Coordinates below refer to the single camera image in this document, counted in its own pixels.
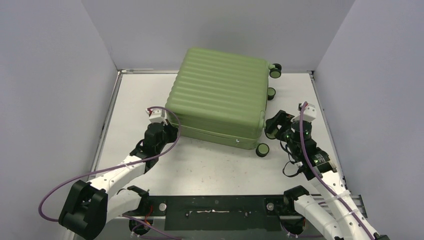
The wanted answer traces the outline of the green suitcase with blue lining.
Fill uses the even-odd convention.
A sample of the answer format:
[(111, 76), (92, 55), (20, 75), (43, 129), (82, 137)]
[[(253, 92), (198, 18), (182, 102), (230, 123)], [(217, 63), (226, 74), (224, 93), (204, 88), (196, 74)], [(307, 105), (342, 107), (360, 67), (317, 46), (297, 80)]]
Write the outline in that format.
[(270, 148), (260, 138), (276, 94), (269, 80), (281, 75), (279, 63), (263, 58), (189, 48), (165, 103), (168, 121), (184, 137), (254, 150), (263, 158)]

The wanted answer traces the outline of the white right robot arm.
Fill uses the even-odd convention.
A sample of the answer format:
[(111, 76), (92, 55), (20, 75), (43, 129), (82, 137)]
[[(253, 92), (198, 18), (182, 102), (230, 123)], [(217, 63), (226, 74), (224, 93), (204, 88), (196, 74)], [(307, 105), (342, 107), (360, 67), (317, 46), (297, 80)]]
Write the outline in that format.
[(329, 154), (312, 138), (312, 121), (316, 116), (313, 107), (303, 105), (297, 116), (279, 110), (265, 121), (266, 136), (280, 142), (291, 163), (297, 166), (297, 174), (305, 176), (329, 209), (326, 211), (305, 187), (299, 185), (283, 193), (284, 210), (300, 214), (326, 240), (389, 239), (361, 213)]

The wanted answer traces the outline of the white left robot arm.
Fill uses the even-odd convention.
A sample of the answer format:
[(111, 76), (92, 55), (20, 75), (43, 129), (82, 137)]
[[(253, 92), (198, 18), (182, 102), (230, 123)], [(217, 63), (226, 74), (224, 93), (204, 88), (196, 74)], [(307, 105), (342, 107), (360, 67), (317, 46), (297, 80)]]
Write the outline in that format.
[(78, 180), (70, 188), (58, 217), (58, 223), (85, 240), (95, 239), (106, 224), (130, 211), (145, 214), (150, 202), (147, 191), (125, 186), (147, 173), (165, 154), (165, 146), (174, 147), (181, 136), (181, 127), (168, 121), (147, 126), (144, 138), (128, 156), (114, 167), (97, 171), (89, 181)]

